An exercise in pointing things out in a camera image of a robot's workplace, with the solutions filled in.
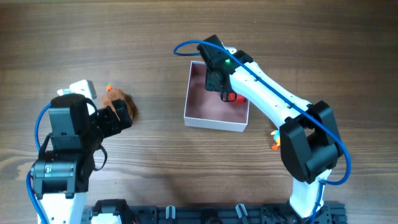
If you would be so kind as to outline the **red toy truck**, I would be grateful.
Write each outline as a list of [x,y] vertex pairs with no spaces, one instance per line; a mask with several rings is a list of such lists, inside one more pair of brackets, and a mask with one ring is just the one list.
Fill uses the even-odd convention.
[[245,97],[236,93],[229,93],[228,95],[229,103],[236,105],[243,105],[245,102]]

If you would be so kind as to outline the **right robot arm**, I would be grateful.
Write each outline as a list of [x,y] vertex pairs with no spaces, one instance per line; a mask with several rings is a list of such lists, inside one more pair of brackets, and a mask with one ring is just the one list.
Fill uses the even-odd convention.
[[331,107],[287,91],[246,52],[231,53],[216,35],[198,41],[197,50],[206,64],[206,90],[241,95],[275,124],[276,146],[294,178],[290,206],[299,217],[313,222],[323,205],[324,187],[345,183],[351,172]]

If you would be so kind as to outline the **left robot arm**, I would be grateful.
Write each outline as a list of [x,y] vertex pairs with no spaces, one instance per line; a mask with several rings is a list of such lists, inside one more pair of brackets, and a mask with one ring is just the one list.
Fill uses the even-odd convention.
[[52,130],[39,144],[26,184],[39,223],[80,223],[89,179],[97,171],[94,153],[103,139],[132,125],[122,99],[89,113],[91,99],[72,93],[57,96],[45,107]]

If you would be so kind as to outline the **brown plush toy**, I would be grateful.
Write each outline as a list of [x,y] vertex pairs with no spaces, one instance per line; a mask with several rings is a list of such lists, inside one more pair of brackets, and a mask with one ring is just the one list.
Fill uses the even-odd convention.
[[124,100],[127,104],[127,110],[131,119],[134,119],[137,114],[137,108],[135,103],[133,102],[133,98],[131,95],[123,92],[121,88],[115,88],[112,85],[106,86],[106,93],[101,96],[101,106],[107,107],[110,106],[111,109],[116,112],[115,107],[112,104],[114,100]]

